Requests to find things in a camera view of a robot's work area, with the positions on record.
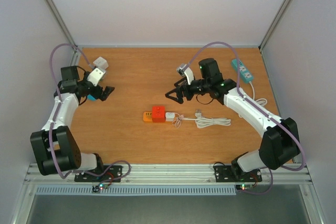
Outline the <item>white usb charger plug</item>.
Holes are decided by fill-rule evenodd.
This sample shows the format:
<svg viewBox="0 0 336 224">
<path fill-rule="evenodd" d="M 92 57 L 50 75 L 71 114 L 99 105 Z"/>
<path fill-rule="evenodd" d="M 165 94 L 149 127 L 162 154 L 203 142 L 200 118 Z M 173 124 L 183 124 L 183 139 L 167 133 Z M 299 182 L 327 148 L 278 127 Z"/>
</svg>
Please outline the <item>white usb charger plug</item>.
<svg viewBox="0 0 336 224">
<path fill-rule="evenodd" d="M 174 112 L 166 112 L 165 113 L 165 121 L 166 122 L 173 122 L 175 120 L 175 113 Z"/>
</svg>

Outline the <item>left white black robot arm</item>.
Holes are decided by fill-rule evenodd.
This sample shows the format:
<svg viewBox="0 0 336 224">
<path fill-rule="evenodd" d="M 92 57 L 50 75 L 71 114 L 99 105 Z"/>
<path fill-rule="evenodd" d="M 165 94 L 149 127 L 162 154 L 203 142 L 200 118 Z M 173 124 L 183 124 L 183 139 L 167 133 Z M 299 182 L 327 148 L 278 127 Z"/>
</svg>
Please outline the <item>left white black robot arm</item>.
<svg viewBox="0 0 336 224">
<path fill-rule="evenodd" d="M 40 131 L 30 136 L 33 153 L 40 173 L 44 176 L 67 171 L 87 170 L 94 181 L 105 177 L 106 168 L 100 165 L 98 154 L 82 153 L 70 131 L 73 116 L 81 99 L 92 96 L 104 101 L 114 91 L 114 87 L 103 88 L 99 82 L 106 75 L 104 69 L 94 67 L 79 76 L 78 66 L 63 67 L 62 80 L 57 82 L 54 93 L 54 107 L 47 123 Z"/>
</svg>

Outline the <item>red cube plug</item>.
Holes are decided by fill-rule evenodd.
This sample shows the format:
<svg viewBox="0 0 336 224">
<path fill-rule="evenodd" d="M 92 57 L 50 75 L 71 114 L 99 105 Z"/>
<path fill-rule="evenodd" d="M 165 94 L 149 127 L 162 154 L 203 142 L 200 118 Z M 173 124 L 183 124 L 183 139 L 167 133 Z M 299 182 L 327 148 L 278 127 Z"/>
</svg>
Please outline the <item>red cube plug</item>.
<svg viewBox="0 0 336 224">
<path fill-rule="evenodd" d="M 155 105 L 152 107 L 151 114 L 153 123 L 164 123 L 165 122 L 165 106 Z"/>
</svg>

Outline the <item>teal power strip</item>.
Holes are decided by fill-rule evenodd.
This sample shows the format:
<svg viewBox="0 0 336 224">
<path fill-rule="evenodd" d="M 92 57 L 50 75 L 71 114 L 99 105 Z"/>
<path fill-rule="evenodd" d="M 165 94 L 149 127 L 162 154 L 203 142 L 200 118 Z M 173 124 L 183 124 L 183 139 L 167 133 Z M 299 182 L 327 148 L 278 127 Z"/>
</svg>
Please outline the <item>teal power strip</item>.
<svg viewBox="0 0 336 224">
<path fill-rule="evenodd" d="M 237 63 L 237 59 L 233 59 L 231 61 L 231 66 L 235 71 L 239 71 L 239 76 L 245 83 L 250 83 L 254 80 L 254 76 L 246 68 L 241 60 L 239 61 L 239 63 Z"/>
</svg>

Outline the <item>white cube adapter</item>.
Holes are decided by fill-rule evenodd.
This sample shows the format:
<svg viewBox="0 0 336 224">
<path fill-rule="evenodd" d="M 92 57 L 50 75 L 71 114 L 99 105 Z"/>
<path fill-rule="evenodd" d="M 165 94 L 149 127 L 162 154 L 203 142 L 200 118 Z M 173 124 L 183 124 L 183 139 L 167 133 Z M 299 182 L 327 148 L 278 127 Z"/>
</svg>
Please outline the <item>white cube adapter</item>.
<svg viewBox="0 0 336 224">
<path fill-rule="evenodd" d="M 93 65 L 102 71 L 106 71 L 109 67 L 107 60 L 103 57 L 98 57 L 96 60 L 94 60 Z"/>
</svg>

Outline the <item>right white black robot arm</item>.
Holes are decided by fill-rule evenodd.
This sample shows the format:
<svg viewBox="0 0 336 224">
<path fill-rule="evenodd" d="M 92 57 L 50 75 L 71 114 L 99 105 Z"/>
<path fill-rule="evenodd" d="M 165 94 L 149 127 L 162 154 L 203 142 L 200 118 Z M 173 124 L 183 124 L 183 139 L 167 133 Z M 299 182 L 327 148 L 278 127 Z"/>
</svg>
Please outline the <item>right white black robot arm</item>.
<svg viewBox="0 0 336 224">
<path fill-rule="evenodd" d="M 232 109 L 247 121 L 261 136 L 260 148 L 236 157 L 231 162 L 232 175 L 243 180 L 252 170 L 276 170 L 301 153 L 297 124 L 292 118 L 282 119 L 266 110 L 237 86 L 232 79 L 224 79 L 213 58 L 199 63 L 201 79 L 194 78 L 192 70 L 181 65 L 177 71 L 182 79 L 165 94 L 179 104 L 196 95 L 209 94 L 220 104 Z"/>
</svg>

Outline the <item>blue cube plug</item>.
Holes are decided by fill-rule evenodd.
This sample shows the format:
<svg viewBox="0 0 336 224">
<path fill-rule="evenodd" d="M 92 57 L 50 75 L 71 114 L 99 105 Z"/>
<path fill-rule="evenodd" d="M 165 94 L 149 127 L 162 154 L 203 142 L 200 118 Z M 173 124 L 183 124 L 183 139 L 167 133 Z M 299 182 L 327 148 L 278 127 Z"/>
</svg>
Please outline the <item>blue cube plug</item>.
<svg viewBox="0 0 336 224">
<path fill-rule="evenodd" d="M 87 95 L 87 99 L 89 100 L 89 101 L 97 101 L 97 99 L 94 97 L 94 96 L 92 96 L 92 95 Z"/>
</svg>

